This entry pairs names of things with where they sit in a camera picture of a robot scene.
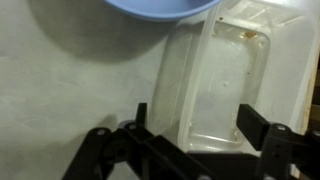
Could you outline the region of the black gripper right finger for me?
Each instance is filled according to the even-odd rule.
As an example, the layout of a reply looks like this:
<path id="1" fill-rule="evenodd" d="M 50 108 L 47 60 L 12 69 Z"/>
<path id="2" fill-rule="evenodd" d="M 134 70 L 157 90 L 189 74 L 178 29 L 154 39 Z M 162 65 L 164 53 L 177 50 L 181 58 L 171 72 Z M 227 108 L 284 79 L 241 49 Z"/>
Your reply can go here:
<path id="1" fill-rule="evenodd" d="M 260 151 L 270 123 L 248 104 L 240 104 L 236 125 L 251 146 Z"/>

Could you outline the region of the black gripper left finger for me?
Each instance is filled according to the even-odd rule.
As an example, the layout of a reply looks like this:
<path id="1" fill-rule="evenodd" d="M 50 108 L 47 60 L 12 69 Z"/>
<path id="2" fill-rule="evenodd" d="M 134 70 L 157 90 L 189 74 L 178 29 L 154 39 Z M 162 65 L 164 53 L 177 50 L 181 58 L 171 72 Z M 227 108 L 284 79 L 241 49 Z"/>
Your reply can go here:
<path id="1" fill-rule="evenodd" d="M 147 119 L 147 104 L 146 103 L 139 103 L 137 112 L 136 112 L 136 118 L 135 121 L 137 124 L 141 126 L 146 125 L 146 119 Z"/>

